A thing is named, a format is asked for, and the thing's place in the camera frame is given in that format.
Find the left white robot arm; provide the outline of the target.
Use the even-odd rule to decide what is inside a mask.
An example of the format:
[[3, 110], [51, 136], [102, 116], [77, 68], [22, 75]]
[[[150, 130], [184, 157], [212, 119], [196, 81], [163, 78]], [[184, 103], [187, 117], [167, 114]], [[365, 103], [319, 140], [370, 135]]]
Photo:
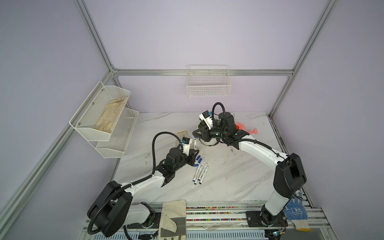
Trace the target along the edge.
[[198, 155], [198, 150], [190, 150], [186, 154], [180, 148], [172, 148], [149, 176], [129, 184], [109, 182], [88, 210], [90, 223], [87, 233], [94, 235], [101, 232], [110, 237], [123, 226], [151, 227], [156, 211], [148, 203], [134, 203], [134, 200], [168, 184], [176, 171], [185, 165], [193, 167]]

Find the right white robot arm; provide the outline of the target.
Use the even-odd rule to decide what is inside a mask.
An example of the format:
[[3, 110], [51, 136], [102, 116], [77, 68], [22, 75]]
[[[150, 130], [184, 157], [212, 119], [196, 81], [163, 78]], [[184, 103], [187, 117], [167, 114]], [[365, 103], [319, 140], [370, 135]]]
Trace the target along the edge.
[[300, 156], [287, 155], [256, 140], [251, 133], [237, 127], [234, 116], [229, 112], [220, 113], [215, 119], [212, 112], [205, 111], [199, 115], [199, 119], [203, 125], [193, 131], [194, 137], [204, 142], [215, 139], [248, 153], [274, 172], [274, 191], [262, 207], [259, 222], [266, 227], [276, 224], [282, 219], [286, 205], [307, 182]]

